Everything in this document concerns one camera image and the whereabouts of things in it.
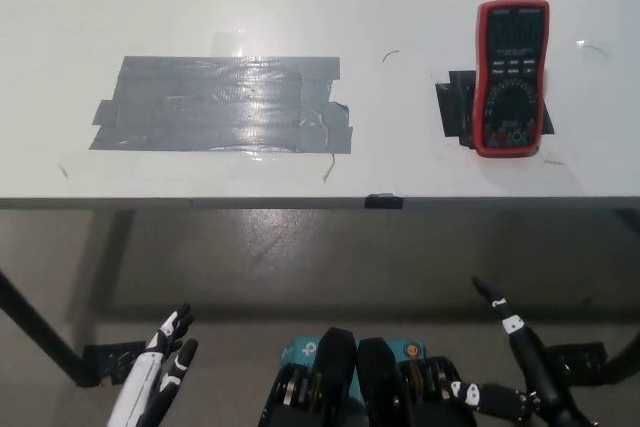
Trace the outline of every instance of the gray floor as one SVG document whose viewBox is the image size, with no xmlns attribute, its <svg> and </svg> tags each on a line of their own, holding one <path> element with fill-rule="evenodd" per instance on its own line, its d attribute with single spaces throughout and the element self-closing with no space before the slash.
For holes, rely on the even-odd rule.
<svg viewBox="0 0 640 427">
<path fill-rule="evenodd" d="M 147 338 L 191 301 L 201 348 L 167 426 L 255 426 L 282 346 L 331 324 L 423 338 L 467 379 L 522 387 L 471 275 L 552 344 L 616 352 L 640 328 L 640 239 L 605 211 L 140 212 L 121 268 L 97 268 L 111 219 L 1 212 L 0 265 L 77 347 Z M 1 426 L 105 425 L 117 388 L 74 388 L 4 315 L 0 339 Z M 576 396 L 601 425 L 638 423 L 640 377 Z"/>
</svg>

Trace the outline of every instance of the white table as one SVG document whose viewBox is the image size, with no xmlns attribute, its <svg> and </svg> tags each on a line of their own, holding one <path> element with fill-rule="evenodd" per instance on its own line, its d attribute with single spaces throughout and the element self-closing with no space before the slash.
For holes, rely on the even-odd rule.
<svg viewBox="0 0 640 427">
<path fill-rule="evenodd" d="M 480 198 L 637 205 L 637 0 L 548 0 L 556 135 L 518 160 L 482 159 L 440 123 L 434 84 L 474 68 L 484 1 L 0 0 L 0 203 L 359 207 L 390 193 L 405 208 Z M 350 108 L 352 153 L 336 156 L 326 182 L 327 154 L 88 150 L 124 56 L 207 57 L 217 33 L 238 31 L 244 56 L 340 57 L 332 99 Z"/>
</svg>

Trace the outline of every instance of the multimeter dial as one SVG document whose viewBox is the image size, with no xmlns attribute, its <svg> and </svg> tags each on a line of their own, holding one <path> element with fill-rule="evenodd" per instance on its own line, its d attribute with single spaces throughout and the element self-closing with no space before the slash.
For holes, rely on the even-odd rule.
<svg viewBox="0 0 640 427">
<path fill-rule="evenodd" d="M 538 117 L 535 84 L 520 78 L 492 82 L 483 115 L 487 147 L 526 147 L 534 141 Z"/>
</svg>

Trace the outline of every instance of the multimeter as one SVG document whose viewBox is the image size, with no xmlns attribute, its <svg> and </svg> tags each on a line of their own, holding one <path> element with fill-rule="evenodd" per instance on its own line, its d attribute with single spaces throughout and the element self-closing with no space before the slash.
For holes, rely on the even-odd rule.
<svg viewBox="0 0 640 427">
<path fill-rule="evenodd" d="M 486 157 L 535 154 L 544 116 L 549 3 L 497 0 L 478 8 L 474 147 Z"/>
</svg>

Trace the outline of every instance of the robotic hand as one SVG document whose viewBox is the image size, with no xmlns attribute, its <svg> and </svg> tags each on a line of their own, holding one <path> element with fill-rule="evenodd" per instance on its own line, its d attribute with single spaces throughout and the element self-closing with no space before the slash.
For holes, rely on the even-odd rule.
<svg viewBox="0 0 640 427">
<path fill-rule="evenodd" d="M 507 300 L 478 278 L 473 279 L 473 284 L 502 321 L 511 350 L 524 374 L 527 393 L 499 385 L 457 380 L 450 385 L 453 396 L 478 412 L 513 422 L 525 421 L 535 413 L 551 427 L 597 425 L 580 412 L 547 348 Z"/>
<path fill-rule="evenodd" d="M 446 357 L 397 364 L 383 339 L 366 339 L 358 347 L 357 369 L 370 425 L 474 427 L 473 410 L 512 422 L 536 414 L 551 427 L 593 425 L 576 406 L 540 338 L 502 295 L 479 279 L 473 283 L 499 314 L 528 392 L 462 382 Z"/>
<path fill-rule="evenodd" d="M 280 369 L 258 427 L 338 427 L 343 425 L 356 364 L 356 341 L 332 327 L 320 339 L 313 367 Z"/>
<path fill-rule="evenodd" d="M 195 339 L 180 340 L 193 322 L 188 304 L 173 312 L 136 359 L 120 391 L 107 427 L 157 427 L 178 393 L 198 348 Z M 179 351 L 164 374 L 162 364 Z"/>
</svg>

